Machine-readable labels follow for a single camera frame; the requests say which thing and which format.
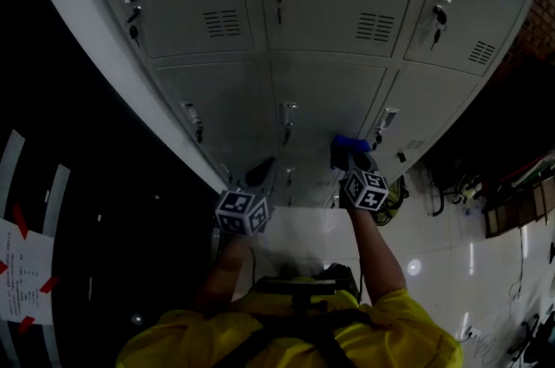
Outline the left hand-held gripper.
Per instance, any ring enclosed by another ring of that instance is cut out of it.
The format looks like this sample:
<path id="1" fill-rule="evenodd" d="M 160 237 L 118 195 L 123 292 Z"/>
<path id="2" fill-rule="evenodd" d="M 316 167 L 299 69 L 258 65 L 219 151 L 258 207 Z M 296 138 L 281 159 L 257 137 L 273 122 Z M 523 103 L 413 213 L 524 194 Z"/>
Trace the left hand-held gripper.
<path id="1" fill-rule="evenodd" d="M 264 231 L 271 218 L 271 203 L 278 174 L 278 159 L 269 156 L 232 177 L 215 208 L 217 226 L 224 233 L 252 236 Z"/>

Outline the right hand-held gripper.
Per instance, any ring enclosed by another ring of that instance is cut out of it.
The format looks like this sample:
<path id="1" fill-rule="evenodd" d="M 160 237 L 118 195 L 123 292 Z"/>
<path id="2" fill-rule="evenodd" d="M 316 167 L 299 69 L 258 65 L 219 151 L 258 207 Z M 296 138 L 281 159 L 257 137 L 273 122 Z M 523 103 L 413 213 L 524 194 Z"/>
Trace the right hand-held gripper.
<path id="1" fill-rule="evenodd" d="M 340 208 L 380 210 L 389 196 L 389 185 L 369 153 L 347 153 L 345 146 L 332 144 L 330 167 L 345 172 L 340 181 Z"/>

